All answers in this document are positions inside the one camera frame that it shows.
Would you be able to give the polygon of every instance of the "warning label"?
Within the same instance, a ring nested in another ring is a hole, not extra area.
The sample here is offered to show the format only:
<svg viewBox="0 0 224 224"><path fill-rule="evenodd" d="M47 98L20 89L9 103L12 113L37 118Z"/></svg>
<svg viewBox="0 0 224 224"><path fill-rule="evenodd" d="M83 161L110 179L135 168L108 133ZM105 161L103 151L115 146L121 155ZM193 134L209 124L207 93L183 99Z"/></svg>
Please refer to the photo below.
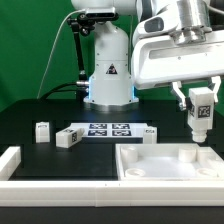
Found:
<svg viewBox="0 0 224 224"><path fill-rule="evenodd" d="M107 70L106 74L117 75L117 70L113 64L111 64L110 68Z"/></svg>

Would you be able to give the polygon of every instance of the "cable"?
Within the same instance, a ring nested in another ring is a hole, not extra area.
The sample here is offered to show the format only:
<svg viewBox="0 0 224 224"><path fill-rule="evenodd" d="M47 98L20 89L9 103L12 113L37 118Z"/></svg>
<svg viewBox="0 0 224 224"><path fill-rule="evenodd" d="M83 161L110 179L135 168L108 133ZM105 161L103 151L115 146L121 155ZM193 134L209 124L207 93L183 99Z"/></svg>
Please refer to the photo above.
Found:
<svg viewBox="0 0 224 224"><path fill-rule="evenodd" d="M79 12L84 12L84 11L85 11L85 10L82 9L82 10L78 10L78 11L71 12L71 13L69 13L69 14L64 18L64 20L62 21L62 23L61 23L61 25L60 25L60 27L59 27L59 29L58 29L58 32L57 32L57 34L56 34L56 37L55 37L55 40L54 40L54 44L53 44L53 47L52 47L52 49L51 49L51 53L50 53L50 56L49 56L49 59L48 59L48 63L47 63L45 72L44 72L44 74L43 74L42 80L41 80L41 84L40 84L40 88L39 88L39 91L38 91L37 99L40 98L41 89L42 89L42 87L43 87L43 83L44 83L44 80L45 80L45 78L46 78L46 75L47 75L47 72L48 72L48 69L49 69L49 66L50 66L50 63L51 63L52 56L53 56L53 54L54 54L54 50L55 50L55 47L56 47L56 44L57 44L57 41L58 41L58 37L59 37L59 35L60 35L61 29L62 29L64 23L66 22L66 20L67 20L70 16L72 16L72 15L74 15L74 14L76 14L76 13L79 13Z"/></svg>
<svg viewBox="0 0 224 224"><path fill-rule="evenodd" d="M217 14L220 14L220 15L223 15L224 16L224 11L220 10L220 9L216 9L210 5L208 5L208 9L211 11L211 12L214 12L214 13L217 13Z"/></svg>
<svg viewBox="0 0 224 224"><path fill-rule="evenodd" d="M41 100L47 99L48 96L50 96L52 93L55 93L55 92L64 92L65 90L60 90L60 89L62 89L64 87L67 87L67 86L76 86L76 83L75 82L70 82L70 83L65 83L65 84L59 85L59 86L53 88L52 90L50 90L49 92L45 93L39 99L41 99Z"/></svg>
<svg viewBox="0 0 224 224"><path fill-rule="evenodd" d="M53 91L53 92L49 92L48 95L44 95L40 98L40 100L46 100L51 94L53 93L61 93L61 92L76 92L75 89L63 89L63 90L56 90L56 91Z"/></svg>

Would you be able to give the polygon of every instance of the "green wall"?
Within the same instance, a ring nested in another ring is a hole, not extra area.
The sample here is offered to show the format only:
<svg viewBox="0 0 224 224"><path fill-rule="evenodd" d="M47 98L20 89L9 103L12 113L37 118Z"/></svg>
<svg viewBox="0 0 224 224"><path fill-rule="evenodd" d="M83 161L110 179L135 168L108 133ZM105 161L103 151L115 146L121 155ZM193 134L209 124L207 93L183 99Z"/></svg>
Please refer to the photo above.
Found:
<svg viewBox="0 0 224 224"><path fill-rule="evenodd" d="M59 25L74 9L70 0L1 0L0 3L0 111L20 99L36 98ZM131 18L115 24L128 34ZM94 70L93 35L82 38L88 75ZM73 35L65 25L60 35L42 94L78 78ZM224 91L220 101L223 104ZM143 99L174 99L169 88L137 91ZM54 98L73 98L73 94Z"/></svg>

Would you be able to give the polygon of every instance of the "black cable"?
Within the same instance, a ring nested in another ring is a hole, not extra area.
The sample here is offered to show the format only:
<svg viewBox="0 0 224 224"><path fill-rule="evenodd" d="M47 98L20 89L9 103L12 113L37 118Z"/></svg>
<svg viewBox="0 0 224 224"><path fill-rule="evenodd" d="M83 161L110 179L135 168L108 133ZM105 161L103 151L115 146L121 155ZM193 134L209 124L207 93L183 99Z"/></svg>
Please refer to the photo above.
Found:
<svg viewBox="0 0 224 224"><path fill-rule="evenodd" d="M56 86L55 88L53 88L49 92L45 93L40 99L41 100L45 100L45 99L48 98L48 96L50 96L52 93L55 93L55 92L64 92L64 91L59 91L59 90L62 89L62 88L64 88L64 87L68 87L68 86L76 86L76 83L75 82L70 82L70 83L65 83L65 84Z"/></svg>
<svg viewBox="0 0 224 224"><path fill-rule="evenodd" d="M49 97L53 93L60 93L60 92L76 92L76 90L75 89L56 90L56 91L49 92L47 97Z"/></svg>

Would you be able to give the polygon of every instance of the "white block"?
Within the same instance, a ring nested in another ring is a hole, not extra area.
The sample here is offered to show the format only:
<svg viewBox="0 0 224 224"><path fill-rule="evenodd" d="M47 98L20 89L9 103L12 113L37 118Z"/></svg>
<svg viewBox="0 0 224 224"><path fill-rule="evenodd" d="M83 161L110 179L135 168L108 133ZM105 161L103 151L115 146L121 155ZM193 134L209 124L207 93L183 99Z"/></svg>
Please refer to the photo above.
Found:
<svg viewBox="0 0 224 224"><path fill-rule="evenodd" d="M66 128L56 133L56 146L62 148L69 148L72 145L81 141L83 134L83 128Z"/></svg>
<svg viewBox="0 0 224 224"><path fill-rule="evenodd" d="M207 130L212 129L214 93L207 87L189 89L192 109L188 112L188 124L192 128L193 140L204 142Z"/></svg>
<svg viewBox="0 0 224 224"><path fill-rule="evenodd" d="M50 142L49 122L36 123L36 143Z"/></svg>
<svg viewBox="0 0 224 224"><path fill-rule="evenodd" d="M9 147L0 157L0 181L7 181L21 162L20 147Z"/></svg>
<svg viewBox="0 0 224 224"><path fill-rule="evenodd" d="M157 128L148 127L143 132L143 144L156 144L157 143Z"/></svg>

